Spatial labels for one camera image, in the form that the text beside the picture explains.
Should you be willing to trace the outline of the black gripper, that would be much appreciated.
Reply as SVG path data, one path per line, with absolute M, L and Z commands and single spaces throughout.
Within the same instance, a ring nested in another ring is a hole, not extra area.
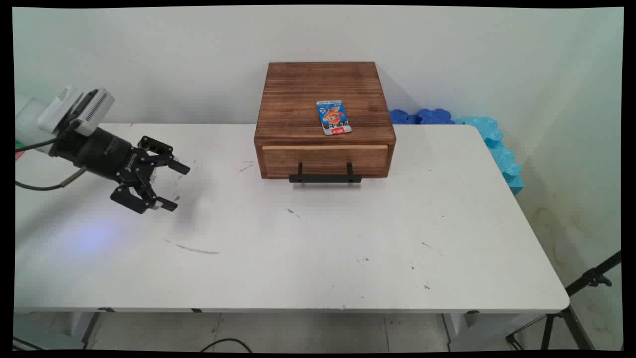
M 175 156 L 169 144 L 144 136 L 134 146 L 101 128 L 90 135 L 75 129 L 65 130 L 52 144 L 50 156 L 61 157 L 75 167 L 119 183 L 110 195 L 111 201 L 139 214 L 148 209 L 173 212 L 178 207 L 177 202 L 152 190 L 150 185 L 156 168 L 167 166 L 182 175 L 191 170 Z

